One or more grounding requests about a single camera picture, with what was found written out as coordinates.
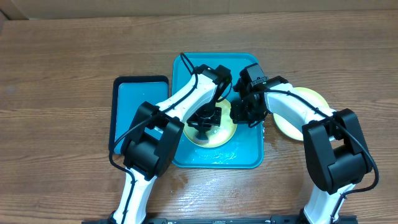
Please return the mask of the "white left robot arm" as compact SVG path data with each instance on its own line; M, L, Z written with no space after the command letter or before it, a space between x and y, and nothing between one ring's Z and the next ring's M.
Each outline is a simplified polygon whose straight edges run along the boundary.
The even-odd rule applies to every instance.
M124 165L115 167L125 172L126 181L119 207L107 223L144 222L153 185L173 161L184 127L195 128L197 138L207 142L207 132L221 125L222 109L216 104L231 81L228 68L203 64L167 100L138 107L129 129L114 143L124 156Z

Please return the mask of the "yellow plate with stain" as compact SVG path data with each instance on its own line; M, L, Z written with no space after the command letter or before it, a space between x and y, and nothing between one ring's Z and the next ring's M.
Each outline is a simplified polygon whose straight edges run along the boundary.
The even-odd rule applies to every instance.
M317 93L314 90L304 87L294 87L294 90L296 90L297 92L308 98L309 101L312 101L323 107L329 107L324 97L322 97L319 93ZM279 116L278 114L273 114L273 118L276 126L283 134L285 134L287 137L291 139L297 141L303 141L302 133L292 124L290 124L286 119Z

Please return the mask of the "green scrubbing sponge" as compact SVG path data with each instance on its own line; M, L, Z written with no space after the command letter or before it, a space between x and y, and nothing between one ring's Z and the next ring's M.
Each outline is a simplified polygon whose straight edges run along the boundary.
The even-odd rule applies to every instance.
M198 132L196 133L195 137L199 141L207 141L208 140L208 136L206 135L206 131L204 131L204 130L198 130Z

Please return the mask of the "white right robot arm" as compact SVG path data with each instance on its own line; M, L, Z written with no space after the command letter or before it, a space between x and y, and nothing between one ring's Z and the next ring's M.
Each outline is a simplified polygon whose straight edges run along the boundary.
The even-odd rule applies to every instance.
M357 223L356 217L339 216L356 184L377 171L369 154L357 115L316 105L282 77L240 78L233 87L234 123L257 124L269 113L277 114L301 131L305 160L314 188L296 223Z

